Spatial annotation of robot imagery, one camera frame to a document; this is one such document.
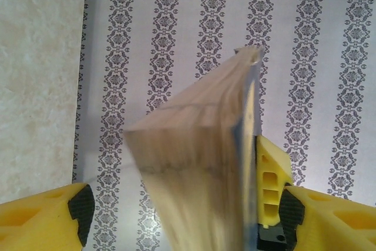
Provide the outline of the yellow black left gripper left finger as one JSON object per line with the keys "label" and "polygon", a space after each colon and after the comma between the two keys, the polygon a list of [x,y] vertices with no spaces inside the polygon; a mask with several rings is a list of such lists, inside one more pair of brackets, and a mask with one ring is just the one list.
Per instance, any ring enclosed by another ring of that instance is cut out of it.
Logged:
{"label": "yellow black left gripper left finger", "polygon": [[0,251],[82,251],[95,211],[92,188],[74,183],[0,204]]}

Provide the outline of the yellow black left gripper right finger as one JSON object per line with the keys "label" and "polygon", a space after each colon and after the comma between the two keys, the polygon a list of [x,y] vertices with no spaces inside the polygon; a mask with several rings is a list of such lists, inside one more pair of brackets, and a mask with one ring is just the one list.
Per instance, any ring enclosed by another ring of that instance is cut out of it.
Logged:
{"label": "yellow black left gripper right finger", "polygon": [[286,186],[279,216],[286,251],[376,251],[376,207]]}

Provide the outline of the grey notebook blue edges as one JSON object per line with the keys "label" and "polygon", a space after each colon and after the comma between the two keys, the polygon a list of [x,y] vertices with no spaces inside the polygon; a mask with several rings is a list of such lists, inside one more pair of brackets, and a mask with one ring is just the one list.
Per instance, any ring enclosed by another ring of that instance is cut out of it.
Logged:
{"label": "grey notebook blue edges", "polygon": [[125,130],[171,251],[256,251],[264,51],[236,53]]}

